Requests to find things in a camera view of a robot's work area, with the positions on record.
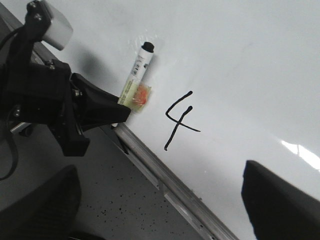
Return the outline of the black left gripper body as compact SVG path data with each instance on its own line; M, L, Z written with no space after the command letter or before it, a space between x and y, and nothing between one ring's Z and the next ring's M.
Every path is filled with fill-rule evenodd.
M50 65L28 63L24 72L4 64L0 71L0 109L18 110L19 122L46 125L64 156L83 157L90 140L76 120L71 69L53 60Z

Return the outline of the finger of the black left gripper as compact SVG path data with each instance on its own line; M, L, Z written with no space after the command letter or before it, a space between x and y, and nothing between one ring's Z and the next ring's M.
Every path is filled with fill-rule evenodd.
M85 91L89 91L93 93L94 96L97 97L103 97L104 99L117 103L119 98L109 92L106 92L99 87L92 84L90 81L88 81L86 78L84 78L79 73L73 73L71 75L71 82L77 87L82 93Z
M75 119L83 131L92 128L124 123L131 109L118 104L118 98L94 87L80 87L80 96L73 100Z

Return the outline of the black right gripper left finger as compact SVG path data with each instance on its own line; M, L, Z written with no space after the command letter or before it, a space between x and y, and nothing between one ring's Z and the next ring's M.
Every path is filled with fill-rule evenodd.
M2 240L66 240L81 203L77 169L69 165L0 212Z

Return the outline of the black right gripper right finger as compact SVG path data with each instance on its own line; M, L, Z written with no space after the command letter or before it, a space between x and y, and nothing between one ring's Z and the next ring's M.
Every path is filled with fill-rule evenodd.
M318 240L320 202L254 160L246 161L241 197L258 240Z

